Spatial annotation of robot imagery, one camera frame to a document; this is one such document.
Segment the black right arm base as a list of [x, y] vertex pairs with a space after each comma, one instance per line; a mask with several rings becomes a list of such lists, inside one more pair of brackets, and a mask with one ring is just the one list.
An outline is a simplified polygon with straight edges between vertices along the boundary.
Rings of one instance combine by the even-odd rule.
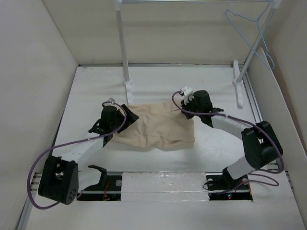
[[243, 183], [245, 179], [248, 179], [247, 175], [228, 181], [222, 173], [207, 173], [203, 189], [208, 191], [210, 201], [252, 201], [250, 186]]

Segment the beige trousers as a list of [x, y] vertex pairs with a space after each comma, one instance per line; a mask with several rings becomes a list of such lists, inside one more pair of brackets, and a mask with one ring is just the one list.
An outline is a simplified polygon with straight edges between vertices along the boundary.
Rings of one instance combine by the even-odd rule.
[[194, 121], [186, 119], [172, 101], [128, 105], [139, 119], [112, 138], [113, 142], [161, 150], [194, 146]]

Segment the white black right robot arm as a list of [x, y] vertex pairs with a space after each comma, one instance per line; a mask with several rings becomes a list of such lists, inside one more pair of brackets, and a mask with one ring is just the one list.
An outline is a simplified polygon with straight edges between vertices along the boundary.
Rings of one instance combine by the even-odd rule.
[[209, 190], [215, 190], [217, 185], [225, 190], [232, 189], [244, 182], [247, 174], [262, 171], [264, 166], [276, 159], [284, 164], [282, 146], [269, 122], [254, 124], [224, 114], [223, 109], [213, 106], [206, 90], [193, 92], [190, 87], [184, 86], [177, 93], [183, 98], [177, 108], [186, 119], [197, 116], [203, 124], [225, 131], [243, 143], [244, 156], [224, 168], [220, 178], [207, 183]]

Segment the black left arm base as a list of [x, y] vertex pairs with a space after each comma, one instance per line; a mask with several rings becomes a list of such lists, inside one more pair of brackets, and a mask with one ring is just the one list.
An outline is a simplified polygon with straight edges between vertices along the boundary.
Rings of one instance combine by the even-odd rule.
[[95, 184], [85, 188], [77, 197], [77, 201], [120, 201], [122, 188], [122, 174], [111, 173], [102, 184]]

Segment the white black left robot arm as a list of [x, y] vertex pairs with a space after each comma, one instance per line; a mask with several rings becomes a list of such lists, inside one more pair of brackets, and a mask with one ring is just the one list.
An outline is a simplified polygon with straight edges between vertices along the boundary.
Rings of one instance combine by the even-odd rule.
[[42, 197], [69, 205], [85, 189], [107, 190], [110, 179], [107, 170], [89, 165], [89, 172], [82, 171], [87, 158], [95, 154], [112, 139], [114, 134], [127, 129], [139, 119], [125, 104], [103, 103], [101, 117], [89, 129], [83, 140], [61, 156], [50, 155], [45, 161], [38, 194]]

